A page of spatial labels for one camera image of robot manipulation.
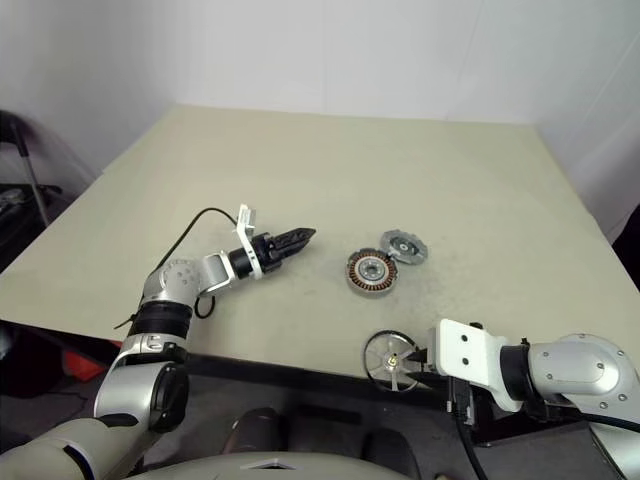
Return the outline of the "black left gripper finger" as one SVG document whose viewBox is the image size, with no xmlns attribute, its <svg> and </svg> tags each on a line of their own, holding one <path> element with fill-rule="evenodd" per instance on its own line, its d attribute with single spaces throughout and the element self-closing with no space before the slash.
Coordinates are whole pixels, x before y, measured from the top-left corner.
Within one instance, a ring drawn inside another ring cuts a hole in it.
<svg viewBox="0 0 640 480">
<path fill-rule="evenodd" d="M 314 228 L 299 227 L 272 238 L 276 249 L 302 249 L 316 234 Z"/>
<path fill-rule="evenodd" d="M 310 242 L 310 238 L 288 238 L 276 242 L 276 253 L 279 260 L 300 253 Z"/>
</svg>

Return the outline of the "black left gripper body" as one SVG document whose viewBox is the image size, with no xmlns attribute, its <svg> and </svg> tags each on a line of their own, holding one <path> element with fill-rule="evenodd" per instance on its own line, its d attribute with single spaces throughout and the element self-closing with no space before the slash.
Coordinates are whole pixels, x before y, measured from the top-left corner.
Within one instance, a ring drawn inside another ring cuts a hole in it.
<svg viewBox="0 0 640 480">
<path fill-rule="evenodd" d="M 269 274 L 281 266 L 281 255 L 270 233 L 255 236 L 252 239 L 252 247 L 263 274 Z"/>
</svg>

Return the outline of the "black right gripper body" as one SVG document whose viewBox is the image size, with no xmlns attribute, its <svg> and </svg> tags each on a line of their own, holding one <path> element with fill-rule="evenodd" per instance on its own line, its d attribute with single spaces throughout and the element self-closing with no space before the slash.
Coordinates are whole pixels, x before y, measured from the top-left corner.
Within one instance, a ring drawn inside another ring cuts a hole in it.
<svg viewBox="0 0 640 480">
<path fill-rule="evenodd" d="M 435 363 L 435 355 L 431 347 L 421 349 L 422 353 L 422 373 L 424 374 L 423 383 L 430 388 L 445 388 L 448 386 L 449 377 L 441 374 Z"/>
</svg>

